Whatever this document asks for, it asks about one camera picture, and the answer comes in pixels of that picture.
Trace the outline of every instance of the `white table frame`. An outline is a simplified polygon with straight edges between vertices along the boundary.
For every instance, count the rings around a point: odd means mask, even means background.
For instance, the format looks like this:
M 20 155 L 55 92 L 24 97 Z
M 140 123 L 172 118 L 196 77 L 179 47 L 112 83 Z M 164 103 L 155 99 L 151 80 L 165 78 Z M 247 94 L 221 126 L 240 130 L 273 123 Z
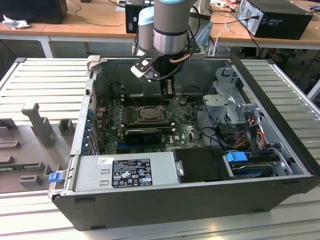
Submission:
M 0 34 L 0 39 L 4 40 L 27 40 L 39 41 L 41 43 L 46 58 L 54 58 L 55 53 L 50 46 L 50 42 L 83 42 L 85 52 L 90 53 L 88 43 L 133 43 L 133 37 L 95 37 L 95 36 L 56 36 L 56 35 L 25 35 L 25 34 Z

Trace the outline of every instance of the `white cable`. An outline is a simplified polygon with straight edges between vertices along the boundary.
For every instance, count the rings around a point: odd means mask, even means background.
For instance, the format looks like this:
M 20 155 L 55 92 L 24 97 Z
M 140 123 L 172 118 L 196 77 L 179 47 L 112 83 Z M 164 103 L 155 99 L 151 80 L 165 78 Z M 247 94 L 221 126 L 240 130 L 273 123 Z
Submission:
M 313 9 L 311 9 L 311 11 L 318 10 L 318 9 L 320 9 L 320 7 L 313 8 Z
M 218 43 L 218 39 L 219 39 L 219 37 L 220 37 L 220 34 L 221 34 L 224 30 L 229 30 L 229 31 L 231 30 L 230 28 L 228 28 L 227 24 L 237 23 L 237 22 L 242 21 L 242 20 L 248 20 L 248 18 L 245 17 L 245 18 L 239 19 L 238 21 L 226 21 L 226 22 L 224 23 L 225 28 L 222 29 L 222 30 L 219 32 L 218 36 L 216 36 L 216 40 L 215 40 L 215 44 L 214 44 L 214 48 L 213 48 L 213 54 L 212 54 L 213 57 L 214 57 L 215 54 L 216 54 L 217 43 Z

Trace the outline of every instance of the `aluminum profile table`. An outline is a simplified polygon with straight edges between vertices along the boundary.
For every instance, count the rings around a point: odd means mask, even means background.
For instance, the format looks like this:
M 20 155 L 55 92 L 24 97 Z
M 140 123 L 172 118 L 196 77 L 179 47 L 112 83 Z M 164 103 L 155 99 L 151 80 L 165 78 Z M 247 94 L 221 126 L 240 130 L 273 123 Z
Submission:
M 295 134 L 320 163 L 320 111 L 314 103 L 277 67 L 266 60 L 242 60 Z M 244 92 L 251 102 L 247 88 Z
M 24 104 L 39 104 L 39 114 L 51 124 L 78 121 L 87 74 L 86 58 L 27 58 L 16 61 L 0 82 L 0 119 L 29 125 Z
M 41 60 L 43 61 L 43 59 L 28 59 L 28 61 Z M 255 61 L 255 63 L 244 61 L 243 63 L 297 134 L 300 133 L 301 128 L 318 129 L 318 109 L 275 65 L 266 61 Z M 313 124 L 301 125 L 303 121 Z M 312 138 L 311 132 L 308 132 L 301 135 L 301 139 L 302 141 L 311 139 L 311 142 L 304 141 L 306 146 L 309 146 L 309 150 L 319 148 L 319 141 L 315 134 Z M 291 196 L 271 212 L 87 232 L 80 232 L 73 228 L 48 198 L 47 191 L 0 195 L 0 237 L 11 240 L 316 240 L 319 236 L 320 187 L 306 194 Z

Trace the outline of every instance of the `computer tower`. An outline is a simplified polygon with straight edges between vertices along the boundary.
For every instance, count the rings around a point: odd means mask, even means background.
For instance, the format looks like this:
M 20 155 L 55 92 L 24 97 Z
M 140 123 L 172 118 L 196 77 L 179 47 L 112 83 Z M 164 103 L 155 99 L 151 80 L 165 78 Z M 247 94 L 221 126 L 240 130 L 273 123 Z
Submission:
M 0 20 L 3 15 L 29 23 L 60 24 L 68 12 L 66 0 L 1 0 Z
M 242 0 L 236 15 L 238 20 L 249 19 L 240 22 L 256 38 L 293 40 L 300 39 L 312 17 L 286 0 Z

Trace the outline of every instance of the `warning label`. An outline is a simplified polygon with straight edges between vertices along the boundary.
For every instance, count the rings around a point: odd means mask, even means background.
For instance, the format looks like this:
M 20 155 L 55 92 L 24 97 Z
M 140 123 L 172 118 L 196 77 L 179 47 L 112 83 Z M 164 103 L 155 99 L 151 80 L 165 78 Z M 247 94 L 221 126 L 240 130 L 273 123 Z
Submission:
M 152 185 L 150 159 L 113 161 L 111 185 L 114 188 Z

